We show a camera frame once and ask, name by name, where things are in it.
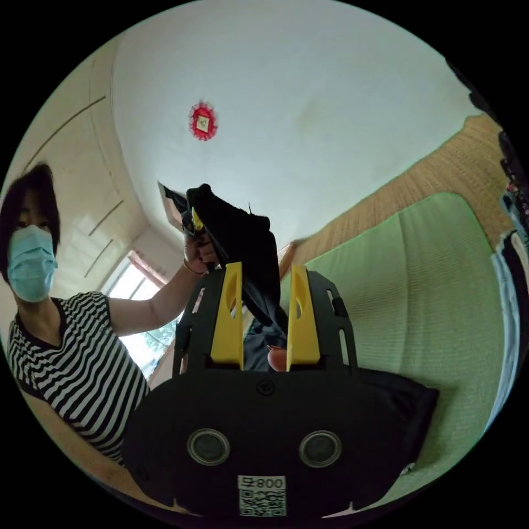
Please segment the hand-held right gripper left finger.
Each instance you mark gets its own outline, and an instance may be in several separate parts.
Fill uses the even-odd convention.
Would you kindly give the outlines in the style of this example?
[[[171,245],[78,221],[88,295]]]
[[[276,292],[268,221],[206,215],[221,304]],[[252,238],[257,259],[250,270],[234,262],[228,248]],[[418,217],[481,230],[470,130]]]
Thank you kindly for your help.
[[[215,364],[222,367],[242,370],[242,263],[229,263],[223,272],[210,357]]]

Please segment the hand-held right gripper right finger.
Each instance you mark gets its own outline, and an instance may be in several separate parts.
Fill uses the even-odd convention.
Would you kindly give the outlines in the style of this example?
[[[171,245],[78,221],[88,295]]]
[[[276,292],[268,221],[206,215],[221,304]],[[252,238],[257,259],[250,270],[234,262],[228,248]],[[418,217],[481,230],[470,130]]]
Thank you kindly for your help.
[[[290,274],[286,371],[313,368],[320,361],[308,271],[294,265]]]

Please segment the person's left hand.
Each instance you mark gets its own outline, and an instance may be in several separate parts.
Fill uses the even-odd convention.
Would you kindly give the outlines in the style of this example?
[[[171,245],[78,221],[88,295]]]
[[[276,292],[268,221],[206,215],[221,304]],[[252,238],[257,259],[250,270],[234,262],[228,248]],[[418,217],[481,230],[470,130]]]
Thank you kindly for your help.
[[[208,235],[185,237],[184,263],[199,276],[217,268],[219,261]]]

